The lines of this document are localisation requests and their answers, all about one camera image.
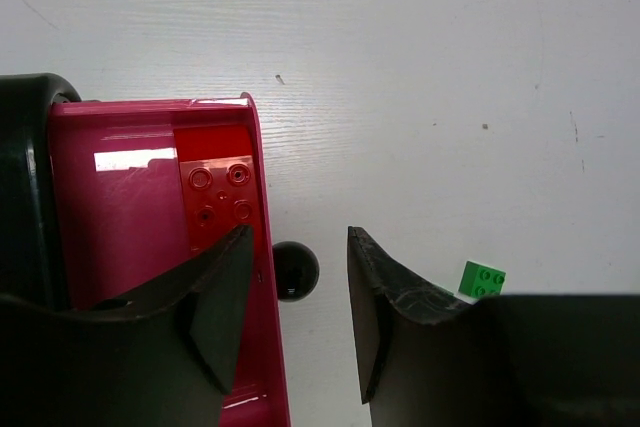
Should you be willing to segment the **red yellow lego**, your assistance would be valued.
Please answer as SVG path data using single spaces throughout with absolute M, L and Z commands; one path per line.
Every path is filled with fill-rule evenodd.
M 247 224 L 261 230 L 257 174 L 249 131 L 242 125 L 174 131 L 191 252 Z

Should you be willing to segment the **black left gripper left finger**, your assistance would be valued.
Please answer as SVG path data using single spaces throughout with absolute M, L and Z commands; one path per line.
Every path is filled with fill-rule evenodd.
M 5 426 L 215 426 L 234 383 L 253 269 L 241 225 L 89 311 L 1 298 Z

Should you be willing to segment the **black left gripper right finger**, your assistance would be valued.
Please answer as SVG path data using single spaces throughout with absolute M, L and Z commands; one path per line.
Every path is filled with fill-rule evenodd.
M 635 426 L 635 295 L 467 303 L 347 234 L 362 402 L 375 426 Z

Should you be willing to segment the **pink top drawer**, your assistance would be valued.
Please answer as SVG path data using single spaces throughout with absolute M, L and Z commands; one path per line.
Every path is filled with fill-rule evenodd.
M 86 309 L 200 253 L 189 245 L 174 131 L 242 125 L 257 174 L 261 230 L 224 426 L 290 422 L 278 304 L 316 287 L 315 254 L 273 243 L 256 104 L 224 99 L 56 102 L 48 137 L 71 303 Z

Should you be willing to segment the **black pink drawer cabinet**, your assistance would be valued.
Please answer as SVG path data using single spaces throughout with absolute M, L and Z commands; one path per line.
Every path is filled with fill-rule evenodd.
M 271 240 L 249 94 L 2 78 L 3 425 L 287 426 L 278 304 L 317 278 Z

